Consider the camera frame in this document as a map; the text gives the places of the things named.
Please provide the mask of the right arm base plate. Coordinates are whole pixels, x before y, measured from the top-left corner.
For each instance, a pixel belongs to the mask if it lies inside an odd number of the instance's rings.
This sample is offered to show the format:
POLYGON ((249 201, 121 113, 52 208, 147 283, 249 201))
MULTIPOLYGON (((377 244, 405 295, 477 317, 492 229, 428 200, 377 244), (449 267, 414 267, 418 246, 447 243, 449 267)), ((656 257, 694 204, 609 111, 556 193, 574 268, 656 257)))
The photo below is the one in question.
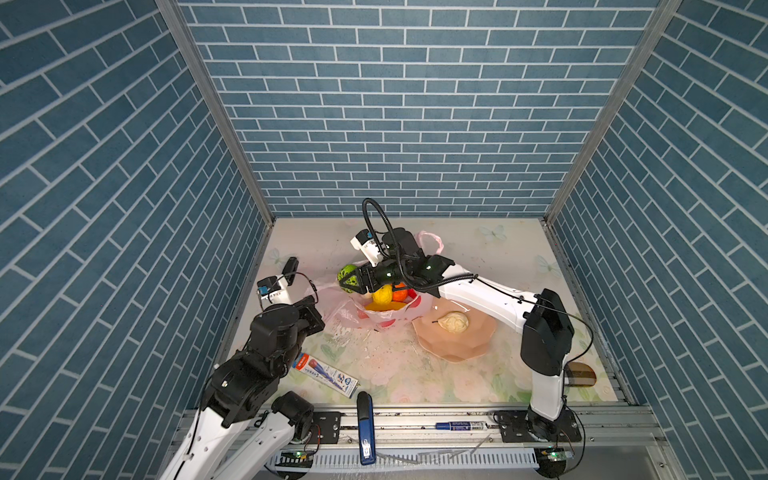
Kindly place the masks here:
POLYGON ((556 420, 549 420, 532 409, 497 410, 492 414, 504 443, 576 443, 583 439, 582 428, 573 412, 564 408, 556 420))

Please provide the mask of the pink plastic bag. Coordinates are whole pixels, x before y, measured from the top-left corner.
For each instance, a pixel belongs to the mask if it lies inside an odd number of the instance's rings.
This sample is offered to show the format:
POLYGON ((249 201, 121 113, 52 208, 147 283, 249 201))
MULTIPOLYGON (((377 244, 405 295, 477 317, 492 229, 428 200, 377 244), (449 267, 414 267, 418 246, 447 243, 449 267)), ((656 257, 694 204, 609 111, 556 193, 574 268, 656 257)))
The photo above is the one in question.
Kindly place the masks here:
POLYGON ((408 289, 404 283, 364 291, 357 268, 363 261, 343 266, 317 287, 318 310, 326 321, 348 329, 383 331, 406 325, 433 311, 432 296, 408 289))

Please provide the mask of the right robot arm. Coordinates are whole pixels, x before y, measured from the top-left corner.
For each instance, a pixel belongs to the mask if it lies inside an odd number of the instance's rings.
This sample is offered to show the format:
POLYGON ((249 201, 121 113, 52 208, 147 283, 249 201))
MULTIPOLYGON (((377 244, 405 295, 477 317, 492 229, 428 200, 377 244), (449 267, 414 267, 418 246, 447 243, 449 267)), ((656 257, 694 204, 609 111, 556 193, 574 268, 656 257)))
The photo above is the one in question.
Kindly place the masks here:
POLYGON ((383 236, 363 229, 350 244, 365 262, 356 268, 355 284, 340 281, 344 287, 373 293, 385 285, 403 283, 418 293, 478 310, 520 334, 520 358, 532 372, 528 418, 546 425, 560 419, 576 317, 566 312, 556 292, 524 292, 485 279, 439 253, 426 254, 414 236, 400 227, 383 236))

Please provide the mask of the green fake fruit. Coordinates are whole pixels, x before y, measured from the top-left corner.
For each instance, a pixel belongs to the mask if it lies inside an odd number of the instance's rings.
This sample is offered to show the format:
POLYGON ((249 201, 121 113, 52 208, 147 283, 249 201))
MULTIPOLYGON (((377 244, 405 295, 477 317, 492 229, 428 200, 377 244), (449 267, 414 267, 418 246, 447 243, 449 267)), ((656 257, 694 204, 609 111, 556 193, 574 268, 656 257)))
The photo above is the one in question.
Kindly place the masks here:
POLYGON ((358 293, 360 285, 357 278, 358 267, 354 264, 345 265, 337 274, 337 282, 346 293, 358 293))

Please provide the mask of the cream fake pear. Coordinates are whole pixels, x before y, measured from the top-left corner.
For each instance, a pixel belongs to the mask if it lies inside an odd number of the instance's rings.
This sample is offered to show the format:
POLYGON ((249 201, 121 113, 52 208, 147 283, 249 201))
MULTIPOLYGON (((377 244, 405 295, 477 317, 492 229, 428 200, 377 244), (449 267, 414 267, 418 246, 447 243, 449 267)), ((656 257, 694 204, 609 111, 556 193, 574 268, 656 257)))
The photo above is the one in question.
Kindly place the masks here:
POLYGON ((470 325, 468 316, 459 311, 451 311, 433 321, 443 330, 451 334, 462 334, 470 325))

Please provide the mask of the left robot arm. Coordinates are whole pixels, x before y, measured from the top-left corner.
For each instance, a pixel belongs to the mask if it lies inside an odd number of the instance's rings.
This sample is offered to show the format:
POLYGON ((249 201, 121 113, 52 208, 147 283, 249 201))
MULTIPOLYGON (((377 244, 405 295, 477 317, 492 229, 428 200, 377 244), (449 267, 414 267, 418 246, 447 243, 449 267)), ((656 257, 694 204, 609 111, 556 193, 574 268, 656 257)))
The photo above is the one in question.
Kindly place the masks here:
POLYGON ((308 438, 314 406, 293 391, 274 394, 304 340, 325 327, 316 303, 307 296, 254 318, 245 347, 212 372, 162 479, 252 479, 280 450, 308 438))

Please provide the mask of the yellow fake lemon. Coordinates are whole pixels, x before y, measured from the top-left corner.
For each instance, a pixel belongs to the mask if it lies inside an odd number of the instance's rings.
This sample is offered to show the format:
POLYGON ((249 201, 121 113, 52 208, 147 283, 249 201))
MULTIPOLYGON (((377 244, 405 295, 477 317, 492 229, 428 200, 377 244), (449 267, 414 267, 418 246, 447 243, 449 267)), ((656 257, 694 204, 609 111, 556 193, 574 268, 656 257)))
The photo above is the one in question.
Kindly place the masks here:
POLYGON ((393 301, 393 287, 391 284, 383 285, 372 293, 374 305, 388 305, 393 301))

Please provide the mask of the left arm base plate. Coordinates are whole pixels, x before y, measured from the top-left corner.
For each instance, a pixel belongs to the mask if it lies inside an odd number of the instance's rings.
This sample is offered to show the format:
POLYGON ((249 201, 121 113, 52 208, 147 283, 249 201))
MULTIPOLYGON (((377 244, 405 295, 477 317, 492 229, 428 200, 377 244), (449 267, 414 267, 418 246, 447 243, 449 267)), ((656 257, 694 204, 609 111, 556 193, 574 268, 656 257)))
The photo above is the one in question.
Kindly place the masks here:
POLYGON ((300 440, 302 445, 335 445, 339 442, 342 414, 339 411, 320 411, 313 414, 309 430, 300 440))

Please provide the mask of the peach scalloped bowl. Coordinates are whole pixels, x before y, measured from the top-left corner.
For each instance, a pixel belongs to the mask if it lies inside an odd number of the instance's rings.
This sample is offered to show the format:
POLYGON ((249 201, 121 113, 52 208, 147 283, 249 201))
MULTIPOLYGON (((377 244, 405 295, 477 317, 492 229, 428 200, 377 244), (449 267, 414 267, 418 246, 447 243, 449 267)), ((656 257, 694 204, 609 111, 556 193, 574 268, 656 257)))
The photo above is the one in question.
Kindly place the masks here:
POLYGON ((437 299, 412 325, 423 349, 448 362, 459 363, 489 351, 497 320, 458 302, 437 299))

